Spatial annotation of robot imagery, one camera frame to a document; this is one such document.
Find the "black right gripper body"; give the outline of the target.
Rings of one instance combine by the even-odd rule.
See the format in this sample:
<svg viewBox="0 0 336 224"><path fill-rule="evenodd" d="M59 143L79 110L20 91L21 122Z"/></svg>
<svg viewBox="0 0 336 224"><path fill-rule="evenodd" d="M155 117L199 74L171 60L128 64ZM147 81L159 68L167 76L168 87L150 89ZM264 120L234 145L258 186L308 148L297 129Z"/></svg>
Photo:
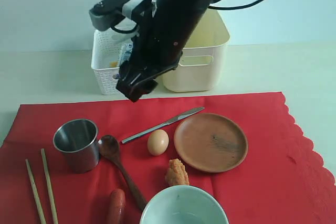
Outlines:
<svg viewBox="0 0 336 224"><path fill-rule="evenodd" d="M156 0L156 10L145 13L131 57L119 75L157 76L175 69L191 33L215 1L220 0Z"/></svg>

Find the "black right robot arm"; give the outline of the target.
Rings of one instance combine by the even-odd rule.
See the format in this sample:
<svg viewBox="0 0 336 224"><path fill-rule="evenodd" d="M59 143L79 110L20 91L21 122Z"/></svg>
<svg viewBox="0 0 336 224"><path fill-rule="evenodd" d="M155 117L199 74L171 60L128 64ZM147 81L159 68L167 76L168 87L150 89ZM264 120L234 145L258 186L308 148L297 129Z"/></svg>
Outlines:
<svg viewBox="0 0 336 224"><path fill-rule="evenodd" d="M149 0L132 39L129 60L119 68L116 89L132 102L157 86L155 78L174 70L186 42L214 0Z"/></svg>

